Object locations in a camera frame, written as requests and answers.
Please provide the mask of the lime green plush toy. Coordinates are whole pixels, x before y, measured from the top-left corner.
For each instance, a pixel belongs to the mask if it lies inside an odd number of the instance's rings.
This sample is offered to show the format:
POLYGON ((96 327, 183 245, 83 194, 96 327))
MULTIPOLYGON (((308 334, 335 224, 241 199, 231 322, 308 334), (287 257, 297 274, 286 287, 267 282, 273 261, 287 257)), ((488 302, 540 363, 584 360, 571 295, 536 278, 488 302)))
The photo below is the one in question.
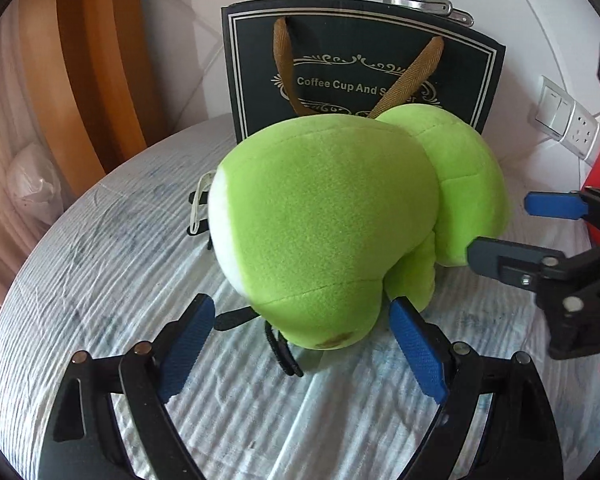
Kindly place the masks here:
POLYGON ((266 127, 203 174, 189 233, 207 234, 283 370, 291 346, 337 350, 374 328, 385 300, 430 304, 438 266, 464 266, 477 237, 508 222, 498 161, 482 136, 442 108, 403 104, 375 118, 326 114, 266 127))

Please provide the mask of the sheer pink curtain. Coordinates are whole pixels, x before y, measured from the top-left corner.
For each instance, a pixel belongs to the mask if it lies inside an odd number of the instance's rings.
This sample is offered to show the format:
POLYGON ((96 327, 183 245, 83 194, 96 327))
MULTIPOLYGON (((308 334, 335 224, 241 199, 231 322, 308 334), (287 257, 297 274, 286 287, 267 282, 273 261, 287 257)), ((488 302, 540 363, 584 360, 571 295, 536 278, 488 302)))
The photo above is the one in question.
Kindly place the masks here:
POLYGON ((72 202, 33 110, 19 11, 10 6, 0 17, 0 310, 23 263, 72 202))

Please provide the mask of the black coffee cup gift bag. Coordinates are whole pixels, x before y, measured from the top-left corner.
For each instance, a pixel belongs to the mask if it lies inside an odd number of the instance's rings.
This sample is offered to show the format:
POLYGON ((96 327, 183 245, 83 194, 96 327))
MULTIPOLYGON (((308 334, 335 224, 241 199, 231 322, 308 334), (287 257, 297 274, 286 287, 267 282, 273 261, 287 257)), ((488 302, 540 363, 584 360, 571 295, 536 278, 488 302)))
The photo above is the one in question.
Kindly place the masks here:
POLYGON ((249 0, 222 10, 236 138, 294 117, 274 62, 274 24, 285 20, 294 90, 317 113, 367 115, 434 37, 441 60, 412 95, 482 130, 506 47, 441 16, 368 0, 249 0))

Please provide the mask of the white wall socket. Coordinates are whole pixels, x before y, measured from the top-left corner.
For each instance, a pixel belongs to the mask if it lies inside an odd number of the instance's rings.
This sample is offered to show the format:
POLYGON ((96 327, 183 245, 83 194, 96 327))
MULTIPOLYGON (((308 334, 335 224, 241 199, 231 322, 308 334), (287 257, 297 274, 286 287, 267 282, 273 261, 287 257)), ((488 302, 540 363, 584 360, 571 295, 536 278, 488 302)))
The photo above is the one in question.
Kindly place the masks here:
POLYGON ((562 137, 562 146, 592 166, 599 133, 600 123, 586 110, 576 107, 562 137))

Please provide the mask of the white wall switch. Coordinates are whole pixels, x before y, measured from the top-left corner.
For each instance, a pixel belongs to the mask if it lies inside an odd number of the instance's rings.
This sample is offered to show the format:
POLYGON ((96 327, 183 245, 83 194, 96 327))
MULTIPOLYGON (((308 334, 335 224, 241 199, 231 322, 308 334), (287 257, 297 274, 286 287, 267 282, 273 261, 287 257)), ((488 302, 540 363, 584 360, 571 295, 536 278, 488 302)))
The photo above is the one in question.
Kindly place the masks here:
POLYGON ((576 101, 565 89, 542 76, 539 92, 532 104, 528 122, 555 141, 561 141, 568 129, 576 101))

